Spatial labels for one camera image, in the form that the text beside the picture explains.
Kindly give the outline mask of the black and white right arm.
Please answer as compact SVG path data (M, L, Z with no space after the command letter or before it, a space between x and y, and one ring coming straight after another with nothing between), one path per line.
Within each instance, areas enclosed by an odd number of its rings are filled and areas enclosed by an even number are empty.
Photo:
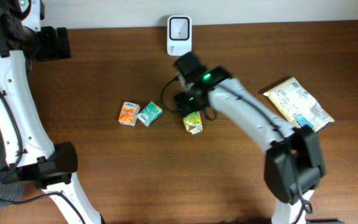
M221 66L208 69L188 52L173 64L183 92L175 96L183 115L206 108L222 113L240 127L265 156L264 181L275 196L272 223L306 223L310 199L325 176L318 135L295 127L251 95Z

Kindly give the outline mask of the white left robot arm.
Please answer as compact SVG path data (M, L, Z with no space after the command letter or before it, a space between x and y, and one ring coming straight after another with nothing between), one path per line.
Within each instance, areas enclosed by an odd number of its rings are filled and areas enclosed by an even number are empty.
M30 182L68 223L102 223L78 179L74 145L50 140L30 92L27 77L34 61L71 57L67 30L41 26L44 17L42 1L0 1L0 133L6 161L0 184ZM0 203L10 200L0 197Z

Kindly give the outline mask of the orange tissue pack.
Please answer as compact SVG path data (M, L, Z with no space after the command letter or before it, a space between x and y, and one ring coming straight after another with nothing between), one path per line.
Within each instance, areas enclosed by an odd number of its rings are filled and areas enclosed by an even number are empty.
M138 104L125 101L119 114L119 123L129 126L135 126L139 110L140 106Z

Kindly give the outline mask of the teal tissue pack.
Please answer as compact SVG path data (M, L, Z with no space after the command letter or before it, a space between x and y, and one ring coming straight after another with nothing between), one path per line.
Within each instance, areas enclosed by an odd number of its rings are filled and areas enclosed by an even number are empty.
M163 113L162 109L151 101L138 115L140 120L146 127L149 127Z

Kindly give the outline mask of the green yellow drink carton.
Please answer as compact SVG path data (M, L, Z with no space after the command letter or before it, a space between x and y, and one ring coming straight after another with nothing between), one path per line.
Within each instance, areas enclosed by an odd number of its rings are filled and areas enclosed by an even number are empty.
M183 118L183 123L185 125L186 131L191 134L198 134L203 131L203 125L199 111L188 114Z

